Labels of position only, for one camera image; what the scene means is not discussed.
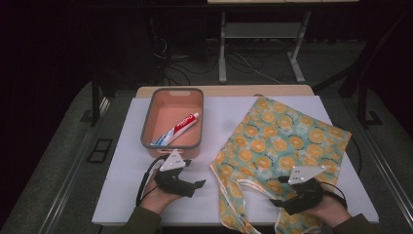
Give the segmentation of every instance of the metal stand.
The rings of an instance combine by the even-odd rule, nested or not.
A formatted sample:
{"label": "metal stand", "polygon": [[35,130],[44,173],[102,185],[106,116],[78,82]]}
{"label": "metal stand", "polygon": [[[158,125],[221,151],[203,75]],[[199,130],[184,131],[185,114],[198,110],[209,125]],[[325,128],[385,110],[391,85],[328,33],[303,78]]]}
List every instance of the metal stand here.
{"label": "metal stand", "polygon": [[298,64],[297,56],[304,40],[310,15],[311,11],[306,12],[301,22],[227,23],[225,21],[225,12],[223,12],[220,37],[219,83],[227,83],[225,38],[296,38],[295,49],[292,52],[288,52],[287,55],[297,81],[300,83],[304,82],[304,76]]}
{"label": "metal stand", "polygon": [[219,49],[219,84],[227,83],[227,69],[225,64],[225,12],[222,13],[221,20],[221,39],[220,39],[220,49]]}
{"label": "metal stand", "polygon": [[300,29],[298,30],[297,34],[297,42],[295,44],[295,49],[293,52],[287,52],[289,63],[291,64],[292,71],[294,72],[295,78],[298,82],[305,82],[303,72],[301,72],[301,68],[298,65],[297,56],[298,51],[300,50],[301,44],[303,43],[304,35],[307,30],[307,25],[310,20],[311,12],[306,12],[304,15],[303,21],[301,23]]}

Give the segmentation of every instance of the wire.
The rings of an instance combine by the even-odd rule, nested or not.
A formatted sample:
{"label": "wire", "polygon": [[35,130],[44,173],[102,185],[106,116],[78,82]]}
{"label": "wire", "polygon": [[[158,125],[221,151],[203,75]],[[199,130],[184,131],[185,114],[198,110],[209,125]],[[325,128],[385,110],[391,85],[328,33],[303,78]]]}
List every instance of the wire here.
{"label": "wire", "polygon": [[152,164],[149,166],[148,171],[146,171],[145,175],[142,178],[142,182],[140,183],[139,186],[139,190],[137,192],[137,196],[136,196],[136,206],[138,207],[140,205],[140,202],[142,201],[141,197],[142,197],[142,193],[143,193],[143,189],[145,188],[146,185],[146,181],[148,180],[149,174],[152,170],[152,168],[155,166],[156,163],[158,163],[158,161],[160,160],[166,160],[168,158],[168,154],[160,156],[158,158],[156,158]]}
{"label": "wire", "polygon": [[159,58],[159,59],[168,59],[168,56],[166,55],[166,52],[167,52],[167,49],[168,49],[168,43],[167,43],[167,41],[166,41],[164,38],[162,38],[162,37],[159,37],[159,39],[162,40],[162,41],[165,43],[164,49],[161,51],[161,54],[160,54],[160,55],[158,55],[157,53],[153,53],[153,55],[154,55],[155,57]]}
{"label": "wire", "polygon": [[164,77],[167,78],[169,85],[171,85],[171,82],[175,83],[177,86],[181,86],[181,84],[177,83],[172,77],[168,77],[167,74],[164,74]]}
{"label": "wire", "polygon": [[249,64],[249,62],[248,62],[244,57],[242,57],[240,54],[234,53],[234,55],[236,55],[236,56],[240,57],[242,60],[244,60],[245,63],[248,64],[249,67],[250,67],[253,71],[255,71],[255,73],[257,73],[258,75],[264,76],[264,77],[266,77],[266,78],[268,78],[268,79],[270,79],[270,80],[273,80],[273,81],[279,83],[280,85],[282,85],[282,82],[280,82],[279,80],[274,79],[274,78],[272,78],[272,77],[270,77],[270,76],[264,75],[263,73],[255,70],[255,69],[253,68],[253,66],[251,66],[251,65]]}
{"label": "wire", "polygon": [[175,71],[179,72],[180,74],[182,74],[183,77],[186,79],[186,81],[188,81],[188,86],[191,86],[191,81],[189,80],[189,77],[183,71],[181,71],[181,70],[179,70],[175,67],[171,67],[171,66],[166,66],[166,68],[175,70]]}
{"label": "wire", "polygon": [[146,196],[148,196],[149,193],[151,193],[153,190],[155,190],[158,186],[155,186],[154,188],[152,188],[149,192],[147,192],[145,195],[143,195],[143,197],[140,199],[140,201],[142,201]]}
{"label": "wire", "polygon": [[219,46],[219,40],[216,39],[216,38],[208,38],[208,39],[206,39],[206,42],[209,43],[209,44],[216,43]]}
{"label": "wire", "polygon": [[171,59],[188,59],[191,58],[192,56],[172,56],[170,57]]}
{"label": "wire", "polygon": [[249,55],[253,55],[255,58],[265,58],[265,57],[270,57],[270,56],[272,56],[272,55],[275,55],[275,54],[278,54],[280,51],[287,51],[289,48],[292,48],[292,47],[294,47],[294,43],[292,43],[292,42],[286,42],[286,46],[283,46],[282,48],[279,48],[279,49],[275,49],[275,50],[273,50],[271,53],[266,53],[265,55],[261,55],[261,56],[258,56],[257,54],[259,54],[259,52],[256,52],[256,50],[257,50],[257,47],[254,45],[254,47],[252,48],[252,49],[249,49],[249,48],[247,48],[246,47],[246,45],[243,43],[242,45],[237,45],[237,44],[235,44],[235,43],[232,43],[232,42],[230,42],[230,43],[228,43],[227,45],[226,45],[226,47],[228,46],[228,45],[231,45],[231,46],[234,46],[234,47],[236,47],[236,49],[243,49],[243,50],[245,50],[245,51],[247,51],[247,56],[246,57],[249,57]]}
{"label": "wire", "polygon": [[103,228],[103,225],[99,225],[99,230],[97,231],[97,234],[100,234],[102,232],[102,228]]}
{"label": "wire", "polygon": [[210,69],[206,70],[206,71],[193,71],[193,70],[190,70],[187,67],[185,67],[183,65],[180,65],[176,62],[173,62],[171,65],[178,66],[178,67],[180,67],[180,68],[182,68],[182,69],[184,69],[184,70],[186,70],[186,71],[188,71],[189,73],[192,73],[192,74],[205,75],[205,74],[210,73],[213,70],[213,68],[215,68],[216,64],[218,63],[218,59],[219,59],[219,57],[216,57],[215,61],[213,62],[212,67]]}
{"label": "wire", "polygon": [[330,186],[334,187],[335,189],[337,189],[338,191],[340,191],[341,195],[343,196],[343,199],[346,200],[346,196],[344,195],[344,192],[341,191],[341,189],[338,188],[336,185],[333,185],[333,184],[331,184],[331,183],[329,183],[329,182],[323,182],[323,181],[320,181],[319,183],[327,184],[327,185],[330,185]]}
{"label": "wire", "polygon": [[[262,61],[262,59],[261,58],[258,58],[258,57],[252,57],[252,56],[241,56],[240,54],[237,54],[237,53],[233,53],[234,55],[236,55],[237,56],[237,58],[239,58],[239,59],[241,59],[242,61],[237,61],[237,60],[234,60],[234,59],[232,59],[232,61],[233,62],[236,62],[237,64],[239,64],[239,65],[241,65],[241,66],[244,66],[244,67],[247,67],[247,68],[254,68],[254,69],[261,69],[261,68],[263,68],[264,67],[264,62]],[[252,65],[252,63],[251,62],[248,62],[247,64],[245,64],[245,60],[243,59],[243,58],[245,58],[245,57],[250,57],[250,58],[256,58],[257,60],[259,60],[259,62],[261,63],[259,66],[253,66]]]}
{"label": "wire", "polygon": [[241,73],[245,73],[245,74],[254,73],[254,71],[251,70],[250,67],[248,67],[248,68],[249,68],[248,71],[244,71],[244,70],[241,70],[241,69],[237,68],[237,67],[233,64],[234,60],[233,60],[231,57],[229,57],[229,56],[225,56],[225,61],[226,61],[234,70],[237,70],[237,71],[239,71],[239,72],[241,72]]}

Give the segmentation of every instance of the sleeve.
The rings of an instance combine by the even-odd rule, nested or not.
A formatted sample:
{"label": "sleeve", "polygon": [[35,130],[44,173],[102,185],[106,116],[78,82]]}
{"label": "sleeve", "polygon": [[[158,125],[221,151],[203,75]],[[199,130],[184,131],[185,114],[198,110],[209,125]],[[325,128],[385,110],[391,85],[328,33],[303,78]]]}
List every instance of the sleeve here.
{"label": "sleeve", "polygon": [[376,227],[371,224],[363,214],[358,214],[347,221],[336,226],[334,229],[336,234],[376,234]]}
{"label": "sleeve", "polygon": [[161,220],[158,214],[136,207],[128,222],[116,234],[155,234]]}

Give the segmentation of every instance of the black cable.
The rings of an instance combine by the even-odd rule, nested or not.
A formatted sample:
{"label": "black cable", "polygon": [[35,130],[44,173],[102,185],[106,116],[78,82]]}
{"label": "black cable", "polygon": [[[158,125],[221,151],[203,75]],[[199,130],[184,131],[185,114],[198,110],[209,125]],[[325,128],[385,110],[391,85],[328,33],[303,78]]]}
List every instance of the black cable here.
{"label": "black cable", "polygon": [[181,70],[179,70],[175,67],[171,67],[171,66],[166,66],[166,68],[169,68],[169,69],[172,69],[172,70],[175,70],[175,71],[181,73],[183,75],[183,77],[185,77],[185,79],[188,81],[188,86],[191,86],[191,81],[189,80],[189,77],[183,71],[181,71]]}
{"label": "black cable", "polygon": [[143,199],[148,196],[149,193],[151,193],[153,190],[155,190],[158,186],[155,186],[154,188],[152,188],[149,192],[147,192],[145,195],[143,195],[143,197],[140,199],[140,201],[143,201]]}
{"label": "black cable", "polygon": [[[334,126],[337,126],[337,127],[339,127],[340,129],[344,130],[344,128],[341,127],[340,125],[338,125],[337,123],[335,123],[335,122],[333,122],[333,121],[331,121],[331,123],[332,123]],[[358,143],[356,142],[356,140],[355,140],[353,137],[351,137],[351,141],[352,141],[352,142],[355,144],[355,146],[356,146],[356,150],[357,150],[357,154],[358,154],[358,168],[357,168],[356,173],[357,173],[358,176],[360,176],[360,174],[361,174],[361,169],[362,169],[362,155],[361,155],[361,150],[360,150],[360,147],[359,147]]]}
{"label": "black cable", "polygon": [[346,200],[346,196],[344,195],[344,192],[341,191],[341,189],[338,188],[336,185],[333,185],[333,184],[328,183],[328,182],[323,182],[323,181],[320,181],[319,183],[327,184],[327,185],[330,185],[330,186],[334,187],[335,189],[337,189],[338,191],[340,191],[341,195],[343,196],[343,199]]}
{"label": "black cable", "polygon": [[240,59],[242,59],[242,60],[244,61],[244,63],[246,63],[246,64],[249,66],[249,69],[251,69],[253,72],[257,73],[257,74],[260,75],[260,76],[264,76],[264,77],[266,77],[266,78],[268,78],[268,79],[270,79],[270,80],[273,80],[273,81],[279,83],[280,85],[282,85],[282,82],[281,82],[281,81],[279,81],[279,80],[277,80],[277,79],[275,79],[275,78],[273,78],[273,77],[270,77],[270,76],[268,76],[268,75],[265,75],[265,74],[257,71],[257,70],[251,65],[251,63],[250,63],[248,60],[246,60],[243,56],[241,56],[240,54],[234,53],[234,55],[236,55],[237,57],[239,57]]}
{"label": "black cable", "polygon": [[242,48],[242,49],[246,50],[246,51],[247,51],[247,56],[246,56],[246,57],[265,58],[265,57],[270,57],[270,56],[272,56],[272,55],[278,54],[280,51],[285,51],[285,52],[286,52],[286,50],[287,50],[288,48],[293,47],[295,44],[288,42],[288,45],[284,46],[283,48],[275,49],[275,50],[272,51],[271,53],[267,53],[267,54],[265,54],[265,55],[263,55],[263,56],[258,56],[258,55],[256,55],[256,54],[258,53],[258,52],[255,52],[255,51],[256,51],[256,46],[254,46],[254,48],[253,48],[252,50],[250,50],[250,49],[248,49],[245,45],[238,46],[237,44],[231,44],[231,43],[230,43],[230,45],[231,45],[231,46],[238,47],[238,48]]}
{"label": "black cable", "polygon": [[195,60],[199,60],[199,59],[206,59],[208,57],[217,56],[217,54],[219,54],[219,51],[215,50],[215,51],[206,52],[206,55],[203,56],[203,57],[201,57],[201,56],[195,57],[195,56],[192,56],[192,55],[187,55],[187,56],[185,56],[185,55],[182,55],[182,56],[175,55],[175,56],[169,56],[169,58],[170,58],[171,63],[176,64],[178,62],[195,61]]}
{"label": "black cable", "polygon": [[193,70],[190,70],[187,67],[185,67],[183,65],[180,65],[176,62],[173,62],[171,65],[179,66],[180,68],[182,68],[182,69],[184,69],[184,70],[186,70],[186,71],[188,71],[189,73],[192,73],[192,74],[205,75],[205,74],[210,73],[213,70],[213,68],[215,68],[216,64],[218,63],[218,59],[219,59],[219,57],[217,57],[216,60],[213,62],[212,67],[210,69],[206,70],[206,71],[193,71]]}
{"label": "black cable", "polygon": [[251,54],[254,54],[255,51],[257,50],[257,45],[256,44],[258,44],[258,43],[255,43],[254,42],[255,40],[247,40],[246,42],[248,42],[248,41],[249,41],[248,44],[252,44],[252,49],[250,50],[249,48],[247,48],[245,43],[242,44],[243,49],[247,51],[245,57],[247,57]]}
{"label": "black cable", "polygon": [[[236,56],[237,58],[239,58],[241,61],[237,61],[237,60],[235,60],[235,59],[233,59],[233,58],[231,58],[231,57],[228,57],[229,55],[231,55],[231,56],[234,55],[234,56]],[[261,69],[261,68],[264,67],[264,62],[262,61],[261,58],[256,58],[256,59],[259,60],[259,62],[261,63],[259,66],[254,66],[250,61],[246,60],[246,58],[244,57],[244,59],[247,61],[247,62],[245,62],[245,60],[243,60],[243,56],[241,56],[241,55],[239,55],[239,54],[237,54],[237,53],[228,54],[227,56],[225,56],[225,58],[226,58],[226,59],[230,59],[230,60],[232,60],[233,62],[235,62],[235,63],[237,63],[237,64],[239,64],[239,65],[241,65],[241,66],[247,67],[247,68],[249,68],[249,69],[258,70],[258,69]]]}
{"label": "black cable", "polygon": [[139,190],[137,192],[136,203],[135,203],[137,207],[140,205],[140,202],[142,201],[141,197],[142,197],[143,189],[145,188],[146,181],[148,180],[148,177],[149,177],[149,174],[150,174],[152,168],[155,166],[156,163],[158,163],[158,161],[167,160],[168,156],[169,155],[167,154],[167,155],[163,155],[163,156],[160,156],[160,157],[156,158],[152,162],[152,164],[149,166],[148,171],[146,171],[145,175],[142,178],[142,182],[140,183]]}
{"label": "black cable", "polygon": [[228,56],[225,56],[225,61],[236,71],[239,71],[239,72],[245,73],[245,74],[254,73],[254,71],[251,70],[251,67],[249,67],[248,71],[243,71],[243,70],[238,69],[234,64],[232,64],[233,60]]}
{"label": "black cable", "polygon": [[103,228],[103,226],[99,225],[99,230],[97,231],[97,234],[100,234],[102,232],[102,228]]}
{"label": "black cable", "polygon": [[175,81],[175,79],[173,79],[172,77],[167,76],[167,74],[164,74],[164,77],[168,79],[169,85],[171,85],[171,82],[173,82],[173,83],[175,83],[175,85],[177,85],[177,86],[182,86],[180,83],[178,83],[177,81]]}

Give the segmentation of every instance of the yellow floral fabric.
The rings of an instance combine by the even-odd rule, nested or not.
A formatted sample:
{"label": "yellow floral fabric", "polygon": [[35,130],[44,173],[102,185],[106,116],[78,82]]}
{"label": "yellow floral fabric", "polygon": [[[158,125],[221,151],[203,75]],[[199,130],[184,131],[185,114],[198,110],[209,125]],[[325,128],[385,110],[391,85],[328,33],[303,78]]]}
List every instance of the yellow floral fabric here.
{"label": "yellow floral fabric", "polygon": [[[293,166],[327,167],[317,179],[336,184],[351,133],[323,123],[276,100],[259,97],[210,164],[219,185],[223,225],[242,233],[259,233],[248,221],[241,186],[272,199],[288,200],[293,189],[278,181]],[[320,220],[289,215],[281,209],[276,233],[303,233]]]}

